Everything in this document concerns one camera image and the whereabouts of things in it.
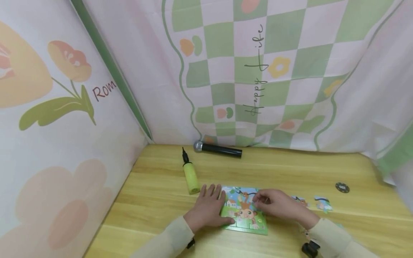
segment checkered pattern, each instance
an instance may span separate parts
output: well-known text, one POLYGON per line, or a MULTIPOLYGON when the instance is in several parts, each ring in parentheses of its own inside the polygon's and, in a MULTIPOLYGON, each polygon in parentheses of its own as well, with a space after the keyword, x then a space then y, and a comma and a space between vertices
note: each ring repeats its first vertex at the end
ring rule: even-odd
POLYGON ((313 139, 332 115, 329 98, 396 4, 174 0, 170 34, 204 140, 293 148, 313 139))

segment microphone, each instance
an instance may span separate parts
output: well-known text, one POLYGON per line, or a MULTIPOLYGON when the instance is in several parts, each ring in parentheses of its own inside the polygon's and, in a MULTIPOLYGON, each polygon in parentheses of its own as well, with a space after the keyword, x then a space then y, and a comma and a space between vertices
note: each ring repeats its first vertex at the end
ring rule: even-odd
POLYGON ((215 153, 233 156, 237 158, 241 158, 241 155, 242 155, 242 150, 240 149, 233 149, 233 148, 228 148, 228 147, 223 147, 223 146, 206 144, 201 141, 196 141, 194 143, 194 150, 196 152, 210 151, 210 152, 215 152, 215 153))

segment table surface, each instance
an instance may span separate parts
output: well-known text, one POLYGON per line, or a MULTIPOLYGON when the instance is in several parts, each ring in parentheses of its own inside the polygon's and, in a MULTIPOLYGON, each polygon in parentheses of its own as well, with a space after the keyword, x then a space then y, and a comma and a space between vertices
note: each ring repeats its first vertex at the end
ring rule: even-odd
MULTIPOLYGON (((148 145, 140 154, 85 258, 128 257, 194 204, 182 169, 182 146, 148 145)), ((380 257, 412 257, 413 217, 374 165, 360 154, 242 148, 242 159, 195 153, 185 146, 199 183, 278 188, 344 228, 380 257), (337 182, 350 187, 347 194, 337 182), (314 195, 334 209, 324 214, 314 195)), ((268 236, 206 228, 179 257, 303 257, 306 241, 292 222, 267 218, 268 236)))

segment fabric backdrop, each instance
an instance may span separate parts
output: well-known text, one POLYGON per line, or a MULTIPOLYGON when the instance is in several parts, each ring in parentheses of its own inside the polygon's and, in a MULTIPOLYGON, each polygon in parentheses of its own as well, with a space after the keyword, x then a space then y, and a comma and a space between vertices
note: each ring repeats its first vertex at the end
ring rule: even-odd
POLYGON ((408 161, 412 1, 84 1, 153 140, 408 161))
POLYGON ((70 2, 0 8, 0 256, 82 257, 147 144, 70 2))

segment green trim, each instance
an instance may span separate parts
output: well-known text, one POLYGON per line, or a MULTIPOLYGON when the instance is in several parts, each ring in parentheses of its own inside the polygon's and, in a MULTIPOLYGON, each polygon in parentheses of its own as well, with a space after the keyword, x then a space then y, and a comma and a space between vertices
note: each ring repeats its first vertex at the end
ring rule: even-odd
POLYGON ((180 54, 179 50, 176 48, 176 46, 173 44, 172 39, 171 39, 171 36, 169 35, 168 26, 166 25, 166 18, 165 18, 165 4, 166 4, 166 0, 162 0, 162 21, 164 22, 165 33, 166 33, 166 36, 168 37, 168 40, 169 40, 170 45, 172 46, 172 48, 173 48, 173 50, 176 52, 176 54, 178 54, 179 59, 180 59, 180 61, 181 61, 181 70, 180 70, 180 72, 179 72, 179 86, 180 86, 180 89, 181 89, 181 91, 182 91, 182 94, 184 95, 184 97, 186 98, 186 100, 189 101, 189 103, 190 103, 191 106, 192 106, 192 112, 191 112, 191 116, 190 116, 191 123, 192 123, 192 126, 193 126, 193 127, 197 130, 197 132, 199 133, 199 139, 201 140, 201 139, 202 139, 202 134, 201 134, 201 132, 198 130, 198 128, 195 126, 194 120, 193 120, 193 116, 194 116, 194 112, 195 112, 195 106, 194 106, 194 104, 192 103, 192 101, 188 98, 188 96, 185 94, 185 91, 183 90, 183 85, 182 85, 182 75, 183 75, 183 70, 184 70, 183 57, 182 57, 182 55, 180 54))
POLYGON ((128 87, 127 82, 122 76, 122 73, 118 69, 116 62, 114 61, 110 51, 107 49, 102 36, 99 34, 99 30, 97 29, 96 25, 93 23, 92 17, 88 13, 84 3, 82 0, 71 0, 72 5, 76 12, 79 15, 80 20, 82 21, 83 25, 85 26, 87 32, 89 33, 90 38, 92 39, 93 43, 95 44, 96 49, 98 50, 103 62, 105 63, 107 69, 109 70, 110 74, 112 75, 113 79, 115 80, 116 84, 119 87, 123 97, 125 98, 126 102, 128 103, 129 107, 131 108, 133 114, 135 115, 138 123, 142 127, 143 131, 146 135, 153 141, 152 134, 149 130, 148 125, 146 124, 145 119, 143 118, 142 112, 139 109, 139 106, 131 93, 131 90, 128 87))
MULTIPOLYGON (((377 27, 376 31, 373 34, 373 37, 371 37, 371 40, 368 44, 367 49, 370 47, 371 43, 373 42, 374 38, 376 37, 376 35, 378 34, 379 30, 383 27, 383 25, 390 19, 390 17, 396 12, 396 10, 401 6, 401 4, 404 2, 404 0, 402 0, 397 6, 396 8, 384 19, 383 22, 381 22, 381 24, 377 27)), ((333 114, 331 115, 331 119, 328 122, 328 124, 321 129, 320 131, 318 131, 316 133, 316 135, 314 136, 314 144, 317 148, 317 151, 320 151, 320 147, 318 145, 318 137, 320 136, 320 134, 322 134, 323 132, 325 132, 334 122, 335 116, 337 114, 337 104, 334 100, 334 96, 336 95, 336 93, 338 92, 338 90, 348 81, 348 79, 350 79, 350 77, 353 75, 354 71, 357 69, 358 65, 360 64, 361 60, 363 57, 360 58, 360 60, 358 61, 356 67, 353 69, 353 71, 351 71, 351 73, 349 74, 349 76, 347 76, 347 78, 344 80, 344 82, 338 87, 338 89, 333 93, 333 95, 331 96, 330 100, 331 100, 331 104, 333 105, 333 114)))
POLYGON ((410 126, 412 126, 413 124, 413 120, 409 122, 409 124, 399 133, 399 135, 397 135, 386 147, 384 147, 383 149, 379 150, 376 153, 376 156, 380 156, 381 153, 389 150, 390 148, 392 148, 398 141, 399 139, 407 132, 407 130, 410 128, 410 126))
POLYGON ((413 124, 409 126, 394 146, 377 160, 378 168, 383 177, 394 172, 398 167, 413 157, 413 124))

